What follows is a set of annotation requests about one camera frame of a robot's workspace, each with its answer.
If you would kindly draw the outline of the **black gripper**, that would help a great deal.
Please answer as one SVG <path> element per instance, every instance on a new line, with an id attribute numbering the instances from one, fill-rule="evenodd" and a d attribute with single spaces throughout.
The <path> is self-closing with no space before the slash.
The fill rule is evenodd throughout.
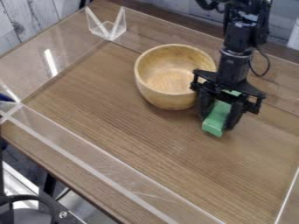
<path id="1" fill-rule="evenodd" d="M 249 112 L 255 115 L 259 113 L 267 95 L 247 80 L 231 86 L 219 83 L 217 72 L 193 69 L 192 75 L 191 90 L 199 93 L 197 103 L 201 119 L 208 116 L 215 99 L 233 102 L 225 122 L 225 130 L 233 129 L 244 113 Z"/>

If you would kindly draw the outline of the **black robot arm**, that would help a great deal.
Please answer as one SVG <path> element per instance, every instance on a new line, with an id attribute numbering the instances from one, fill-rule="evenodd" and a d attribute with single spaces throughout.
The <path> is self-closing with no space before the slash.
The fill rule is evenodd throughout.
<path id="1" fill-rule="evenodd" d="M 224 42 L 219 50 L 219 68 L 192 70 L 191 90 L 199 94 L 200 118 L 208 119 L 216 104 L 229 105 L 220 127 L 232 130 L 241 116 L 256 114 L 265 93 L 248 82 L 253 72 L 253 52 L 267 42 L 272 0 L 195 0 L 205 11 L 224 15 Z"/>

